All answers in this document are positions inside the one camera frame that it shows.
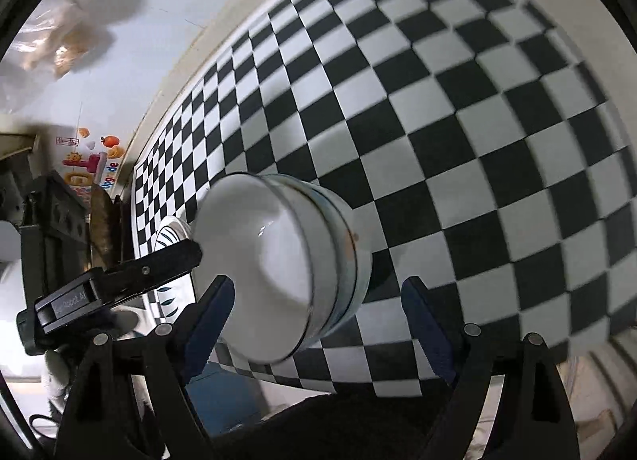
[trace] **table surface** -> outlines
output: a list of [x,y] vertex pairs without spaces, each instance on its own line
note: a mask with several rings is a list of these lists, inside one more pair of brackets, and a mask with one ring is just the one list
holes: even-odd
[[[635,163],[616,108],[529,0],[276,0],[230,38],[135,168],[136,253],[191,222],[229,172],[343,197],[369,232],[365,302],[277,365],[223,343],[224,368],[291,386],[419,395],[432,376],[400,285],[419,275],[465,322],[543,335],[555,360],[635,321]],[[149,297],[157,322],[184,298]]]

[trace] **checkerboard pattern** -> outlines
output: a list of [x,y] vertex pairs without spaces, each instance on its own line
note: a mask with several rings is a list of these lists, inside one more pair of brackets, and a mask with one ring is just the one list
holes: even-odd
[[418,395],[432,372],[401,308],[411,275],[465,322],[541,333],[556,360],[635,321],[631,150],[578,50],[529,0],[281,0],[180,102],[135,170],[139,254],[164,216],[192,221],[240,170],[331,189],[374,252],[355,319],[277,365],[219,343],[224,368]]

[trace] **white ceramic bowl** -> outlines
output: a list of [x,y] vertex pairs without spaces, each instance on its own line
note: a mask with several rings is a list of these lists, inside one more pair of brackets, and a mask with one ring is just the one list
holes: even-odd
[[318,339],[336,299],[336,252],[309,200],[230,174],[206,193],[192,233],[203,252],[192,272],[197,297],[218,274],[234,282],[221,334],[234,352],[274,363]]
[[328,333],[340,322],[354,299],[358,265],[352,233],[336,205],[315,189],[313,184],[285,174],[269,174],[264,176],[264,178],[272,184],[285,184],[305,194],[316,203],[316,206],[327,221],[327,226],[336,247],[336,265],[338,270],[336,304],[323,328],[323,333]]

